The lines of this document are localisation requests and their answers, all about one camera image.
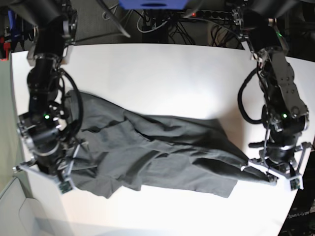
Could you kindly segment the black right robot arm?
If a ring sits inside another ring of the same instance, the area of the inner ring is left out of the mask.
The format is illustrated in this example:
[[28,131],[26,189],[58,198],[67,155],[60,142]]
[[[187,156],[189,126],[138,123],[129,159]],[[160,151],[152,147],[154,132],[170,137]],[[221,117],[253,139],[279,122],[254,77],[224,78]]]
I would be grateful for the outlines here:
[[[63,178],[84,116],[83,101],[71,76],[62,68],[64,50],[74,44],[77,11],[68,0],[5,0],[3,4],[36,29],[34,44],[28,52],[31,70],[27,76],[28,111],[17,118],[17,130],[34,159],[16,167],[17,171],[37,165],[45,174]],[[78,117],[67,120],[65,85],[68,79],[78,102]]]

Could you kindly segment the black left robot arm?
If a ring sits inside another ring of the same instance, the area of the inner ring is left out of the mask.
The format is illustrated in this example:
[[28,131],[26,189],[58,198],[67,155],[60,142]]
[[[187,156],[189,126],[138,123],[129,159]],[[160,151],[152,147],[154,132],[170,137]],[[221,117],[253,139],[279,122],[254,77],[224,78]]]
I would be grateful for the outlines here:
[[[266,129],[264,141],[250,143],[262,148],[260,157],[249,161],[252,167],[264,171],[293,171],[296,146],[309,125],[309,110],[301,99],[294,82],[295,74],[286,60],[288,47],[277,28],[277,18],[298,2],[296,0],[244,0],[232,9],[237,36],[248,44],[256,68],[247,76],[238,93],[238,105],[243,118]],[[253,120],[245,112],[243,91],[257,75],[265,104],[261,119]]]

